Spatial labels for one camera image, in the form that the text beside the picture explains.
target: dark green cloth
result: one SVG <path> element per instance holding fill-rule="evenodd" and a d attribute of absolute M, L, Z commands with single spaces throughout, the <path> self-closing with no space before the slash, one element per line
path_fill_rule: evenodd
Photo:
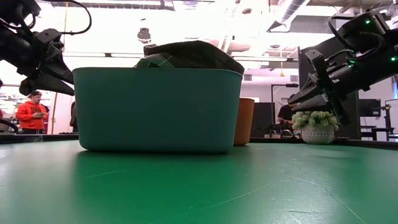
<path fill-rule="evenodd" d="M 243 74 L 244 67 L 228 54 L 203 41 L 188 41 L 144 47 L 145 57 L 137 68 L 218 68 Z"/>

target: black monitor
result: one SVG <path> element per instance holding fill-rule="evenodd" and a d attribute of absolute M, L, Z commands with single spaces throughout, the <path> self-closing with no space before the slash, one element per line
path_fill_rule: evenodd
<path fill-rule="evenodd" d="M 380 117 L 381 100 L 380 99 L 359 99 L 359 116 L 361 117 Z"/>

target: desk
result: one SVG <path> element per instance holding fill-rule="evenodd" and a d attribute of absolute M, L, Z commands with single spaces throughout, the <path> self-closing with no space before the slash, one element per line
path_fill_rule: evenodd
<path fill-rule="evenodd" d="M 389 133 L 392 132 L 391 128 L 371 128 L 372 132 L 361 132 L 362 138 L 372 138 L 373 141 L 377 141 L 377 133 L 385 132 L 387 141 L 389 141 Z"/>
<path fill-rule="evenodd" d="M 398 223 L 398 151 L 250 143 L 227 155 L 0 145 L 0 223 Z"/>
<path fill-rule="evenodd" d="M 387 134 L 387 141 L 390 141 L 390 139 L 398 139 L 398 134 Z"/>

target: cable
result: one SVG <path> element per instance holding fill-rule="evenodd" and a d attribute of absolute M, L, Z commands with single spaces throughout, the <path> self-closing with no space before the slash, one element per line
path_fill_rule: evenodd
<path fill-rule="evenodd" d="M 347 18 L 346 17 L 343 17 L 343 16 L 332 16 L 332 17 L 329 17 L 328 18 L 328 20 L 327 20 L 327 24 L 328 24 L 328 27 L 329 27 L 329 29 L 330 29 L 330 31 L 335 35 L 335 37 L 344 45 L 344 47 L 346 48 L 346 49 L 352 49 L 353 47 L 337 32 L 337 30 L 333 27 L 333 25 L 331 24 L 331 20 L 332 19 L 344 19 L 344 20 L 347 20 Z"/>
<path fill-rule="evenodd" d="M 350 54 L 352 57 L 354 57 L 354 52 L 353 52 L 352 50 L 344 49 L 344 50 L 340 50 L 339 52 L 335 53 L 334 55 L 328 57 L 328 58 L 326 59 L 326 61 L 327 61 L 327 62 L 330 62 L 330 61 L 333 60 L 335 57 L 337 57 L 337 56 L 339 56 L 339 55 L 341 55 L 341 54 L 343 54 L 343 53 Z"/>
<path fill-rule="evenodd" d="M 14 130 L 14 133 L 18 133 L 18 127 L 15 124 L 12 124 L 9 121 L 0 119 L 0 124 L 5 124 Z"/>
<path fill-rule="evenodd" d="M 21 29 L 26 31 L 28 34 L 33 35 L 32 31 L 30 31 L 30 29 L 33 27 L 29 27 L 28 25 L 26 25 L 24 16 L 22 15 L 23 10 L 24 10 L 24 5 L 19 4 L 16 9 L 16 16 L 17 16 L 18 22 L 21 24 Z"/>
<path fill-rule="evenodd" d="M 32 22 L 28 25 L 28 27 L 31 29 L 36 25 L 36 17 L 32 15 Z"/>
<path fill-rule="evenodd" d="M 373 55 L 375 55 L 376 53 L 378 53 L 380 51 L 380 49 L 382 49 L 382 47 L 384 46 L 384 39 L 379 35 L 379 34 L 375 34 L 375 33 L 369 33 L 369 32 L 360 32 L 360 35 L 368 35 L 370 37 L 375 37 L 375 39 L 377 39 L 377 47 L 373 48 L 372 50 L 370 50 L 368 53 L 359 56 L 359 57 L 348 57 L 348 60 L 354 60 L 354 61 L 360 61 L 360 60 L 364 60 L 367 59 L 369 57 L 372 57 Z"/>
<path fill-rule="evenodd" d="M 74 3 L 74 4 L 82 7 L 87 12 L 88 18 L 89 18 L 89 22 L 88 22 L 88 26 L 87 26 L 86 29 L 84 29 L 82 31 L 78 31 L 78 32 L 72 32 L 72 31 L 71 32 L 61 32 L 61 34 L 64 34 L 64 35 L 66 35 L 66 34 L 68 34 L 68 35 L 84 34 L 85 32 L 87 32 L 91 28 L 91 25 L 93 23 L 93 19 L 91 18 L 91 14 L 90 14 L 89 10 L 87 9 L 87 7 L 84 6 L 82 3 L 76 2 L 74 0 L 43 0 L 43 1 L 46 1 L 46 2 L 70 2 L 70 3 Z"/>
<path fill-rule="evenodd" d="M 8 24 L 7 22 L 3 21 L 2 19 L 0 19 L 0 25 L 3 25 L 3 26 L 5 26 L 5 27 L 7 27 L 8 29 L 13 29 L 13 30 L 17 30 L 17 29 L 20 28 L 20 27 L 17 27 L 17 26 L 13 26 L 13 25 L 11 25 L 11 24 Z"/>

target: orange cup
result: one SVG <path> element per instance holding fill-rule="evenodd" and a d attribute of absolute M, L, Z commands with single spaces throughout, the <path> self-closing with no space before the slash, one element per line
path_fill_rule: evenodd
<path fill-rule="evenodd" d="M 239 99 L 238 119 L 236 120 L 234 146 L 244 146 L 249 143 L 253 121 L 254 100 Z"/>

